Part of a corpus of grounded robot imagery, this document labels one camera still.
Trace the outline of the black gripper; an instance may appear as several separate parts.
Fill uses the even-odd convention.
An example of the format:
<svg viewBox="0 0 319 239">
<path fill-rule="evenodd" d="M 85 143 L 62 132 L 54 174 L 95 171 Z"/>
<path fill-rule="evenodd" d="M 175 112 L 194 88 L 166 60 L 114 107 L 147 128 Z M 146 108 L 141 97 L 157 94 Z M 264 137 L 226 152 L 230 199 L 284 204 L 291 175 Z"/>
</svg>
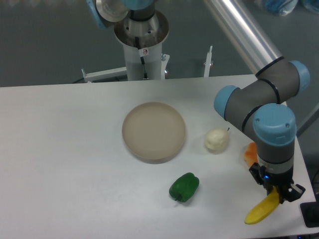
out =
<svg viewBox="0 0 319 239">
<path fill-rule="evenodd" d="M 299 185 L 293 184 L 293 166 L 283 173 L 271 173 L 266 170 L 265 166 L 254 163 L 249 172 L 255 179 L 256 183 L 262 185 L 269 195 L 273 188 L 276 187 L 281 195 L 281 203 L 293 202 L 302 197 L 306 189 Z"/>
</svg>

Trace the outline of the silver and grey robot arm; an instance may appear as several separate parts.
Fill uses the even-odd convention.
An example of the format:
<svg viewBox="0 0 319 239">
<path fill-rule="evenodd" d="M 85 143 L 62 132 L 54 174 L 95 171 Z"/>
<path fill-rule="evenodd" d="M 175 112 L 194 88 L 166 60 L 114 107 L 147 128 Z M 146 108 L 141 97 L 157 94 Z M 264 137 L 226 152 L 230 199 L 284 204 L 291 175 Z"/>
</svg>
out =
<svg viewBox="0 0 319 239">
<path fill-rule="evenodd" d="M 161 44 L 169 26 L 154 1 L 89 0 L 87 5 L 98 26 L 114 27 L 125 48 L 129 80 L 164 78 Z M 282 56 L 240 0 L 208 0 L 206 5 L 257 79 L 243 89 L 222 88 L 214 109 L 256 143 L 258 161 L 250 167 L 256 182 L 268 192 L 276 189 L 280 203 L 295 201 L 305 189 L 293 181 L 297 129 L 284 102 L 308 86 L 309 71 Z"/>
</svg>

